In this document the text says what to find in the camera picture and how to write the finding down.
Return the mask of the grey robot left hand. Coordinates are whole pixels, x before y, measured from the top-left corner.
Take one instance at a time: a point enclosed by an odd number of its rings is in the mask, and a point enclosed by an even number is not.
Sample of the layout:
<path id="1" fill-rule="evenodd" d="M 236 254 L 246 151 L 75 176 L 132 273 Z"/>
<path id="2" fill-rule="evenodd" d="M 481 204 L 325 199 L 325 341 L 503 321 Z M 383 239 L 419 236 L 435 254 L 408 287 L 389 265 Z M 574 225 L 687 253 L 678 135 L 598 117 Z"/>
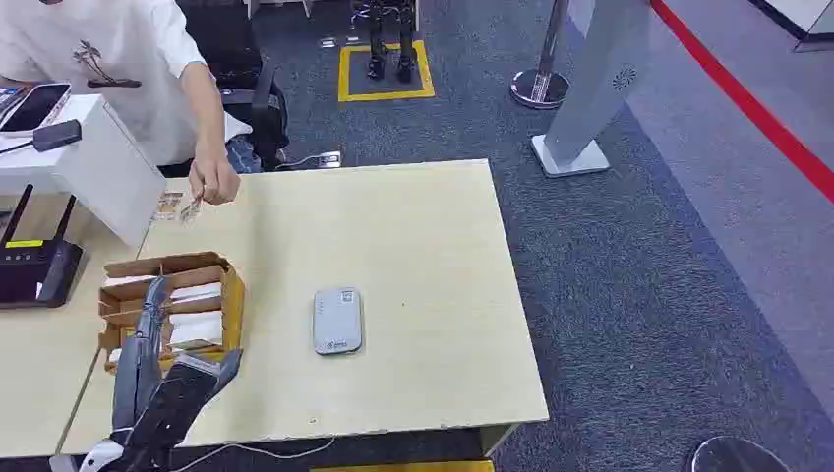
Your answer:
<path id="1" fill-rule="evenodd" d="M 167 371 L 162 370 L 163 304 L 169 294 L 163 276 L 150 283 L 134 334 L 122 347 L 109 435 L 119 452 L 105 471 L 168 471 L 173 448 L 239 371 L 240 348 L 220 362 L 179 354 Z"/>

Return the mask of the person's hand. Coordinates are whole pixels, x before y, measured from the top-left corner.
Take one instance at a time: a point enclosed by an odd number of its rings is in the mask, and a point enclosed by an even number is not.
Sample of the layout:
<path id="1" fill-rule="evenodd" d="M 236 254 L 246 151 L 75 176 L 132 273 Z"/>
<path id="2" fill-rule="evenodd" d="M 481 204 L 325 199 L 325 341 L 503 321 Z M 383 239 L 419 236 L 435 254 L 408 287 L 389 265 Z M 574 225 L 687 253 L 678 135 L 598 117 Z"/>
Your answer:
<path id="1" fill-rule="evenodd" d="M 227 159 L 224 149 L 200 151 L 188 175 L 194 200 L 223 205 L 235 200 L 240 177 Z"/>

